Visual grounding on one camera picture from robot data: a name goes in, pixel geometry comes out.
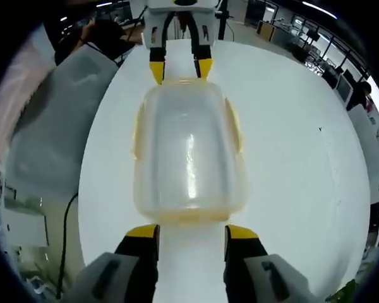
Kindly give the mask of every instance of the robotic arm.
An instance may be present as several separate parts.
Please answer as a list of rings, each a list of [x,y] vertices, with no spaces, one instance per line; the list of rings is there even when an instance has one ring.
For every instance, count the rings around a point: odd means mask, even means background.
[[[153,302],[158,280],[159,233],[158,225],[137,227],[128,232],[115,254],[104,253],[81,271],[61,302]],[[309,293],[307,282],[306,285],[294,284],[303,277],[292,272],[292,267],[280,256],[268,255],[253,231],[228,225],[226,233],[226,269],[222,280],[229,303],[318,302]]]
[[[177,16],[183,30],[188,27],[196,74],[206,78],[212,67],[210,47],[215,42],[215,7],[218,0],[148,0],[145,13],[145,42],[150,49],[150,69],[158,84],[164,79],[167,29]]]

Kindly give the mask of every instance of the desk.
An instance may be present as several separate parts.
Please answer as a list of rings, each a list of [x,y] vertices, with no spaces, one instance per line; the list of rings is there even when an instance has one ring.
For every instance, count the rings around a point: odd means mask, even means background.
[[[316,60],[311,54],[306,58],[304,65],[318,76],[324,73],[320,60]]]
[[[212,55],[208,80],[232,102],[244,136],[248,204],[231,222],[257,232],[325,297],[354,278],[368,234],[368,176],[347,112],[325,81],[286,57],[224,41]],[[148,58],[144,47],[128,56],[88,135],[78,203],[85,264],[148,223],[133,205],[131,153],[136,114],[156,85]],[[168,41],[165,78],[195,75],[190,41]]]

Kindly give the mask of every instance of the floor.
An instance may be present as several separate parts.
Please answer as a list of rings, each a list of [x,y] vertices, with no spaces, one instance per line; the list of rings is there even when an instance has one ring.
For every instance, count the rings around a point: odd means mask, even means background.
[[[294,60],[286,50],[260,39],[254,28],[246,27],[240,21],[235,20],[228,20],[228,25],[231,29],[226,28],[225,40],[232,41],[234,39],[235,42],[266,49]],[[59,274],[63,247],[63,217],[67,204],[68,201],[43,200],[42,205],[35,205],[35,207],[40,207],[40,210],[46,216],[49,247],[37,249],[33,252],[33,255],[37,267],[45,273],[45,277],[53,284],[56,284]],[[73,283],[77,274],[85,267],[80,247],[77,209],[78,201],[76,200],[71,205],[68,215],[65,289]]]

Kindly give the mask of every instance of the window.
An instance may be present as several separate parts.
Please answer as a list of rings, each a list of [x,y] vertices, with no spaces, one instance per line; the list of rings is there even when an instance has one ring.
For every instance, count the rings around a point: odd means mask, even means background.
[[[370,76],[367,81],[372,87],[371,97],[372,97],[373,103],[375,103],[376,109],[379,112],[379,88],[376,85],[372,76]]]
[[[352,74],[352,76],[354,77],[354,80],[355,81],[359,81],[359,79],[361,79],[361,76],[362,74],[357,70],[357,68],[355,67],[355,65],[352,64],[352,62],[350,60],[346,60],[345,63],[342,65],[342,69],[343,70],[349,70],[349,72]]]
[[[327,53],[324,56],[324,60],[330,59],[335,66],[340,66],[342,61],[345,58],[345,54],[341,52],[341,50],[336,47],[333,43],[331,43],[330,48],[328,48]]]
[[[355,53],[351,52],[348,56],[348,59],[351,60],[352,65],[365,77],[368,78],[369,75],[366,73],[366,63]]]
[[[317,28],[318,28],[318,25],[317,24],[315,24],[315,23],[313,23],[313,22],[310,22],[310,21],[306,21],[305,23],[304,23],[304,25],[308,28],[308,29],[310,29],[310,30],[312,30],[312,31],[316,31],[317,30]]]
[[[272,17],[274,16],[276,10],[277,10],[277,9],[276,9],[275,7],[272,7],[272,6],[267,5],[267,6],[265,7],[265,12],[264,12],[263,21],[271,22]]]
[[[309,37],[307,36],[308,31],[309,31],[309,28],[307,28],[307,27],[302,28],[301,33],[300,33],[300,37],[303,41],[306,41],[309,39]]]
[[[295,36],[298,36],[302,30],[302,25],[303,25],[303,22],[304,22],[304,19],[302,17],[299,17],[299,16],[296,16],[294,19],[293,19],[293,22],[292,22],[292,30],[291,30],[291,33]]]
[[[319,35],[318,40],[313,41],[312,45],[315,46],[320,51],[320,55],[322,56],[325,53],[328,45],[330,44],[330,38],[329,38],[329,34],[323,30],[319,30],[318,35]],[[327,60],[328,56],[325,54],[323,59]]]

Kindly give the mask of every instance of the person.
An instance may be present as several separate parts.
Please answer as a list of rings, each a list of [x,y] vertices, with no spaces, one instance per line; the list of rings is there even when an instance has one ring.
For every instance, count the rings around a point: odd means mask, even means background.
[[[55,52],[56,64],[61,64],[70,54],[89,42],[111,60],[115,60],[135,45],[142,44],[140,36],[129,37],[112,20],[91,19],[83,28],[73,30],[60,41]]]
[[[368,101],[372,92],[371,85],[364,81],[358,82],[354,87],[354,92],[351,95],[351,99],[347,105],[347,111],[350,111],[358,104],[361,104],[365,110],[368,110],[371,103]]]

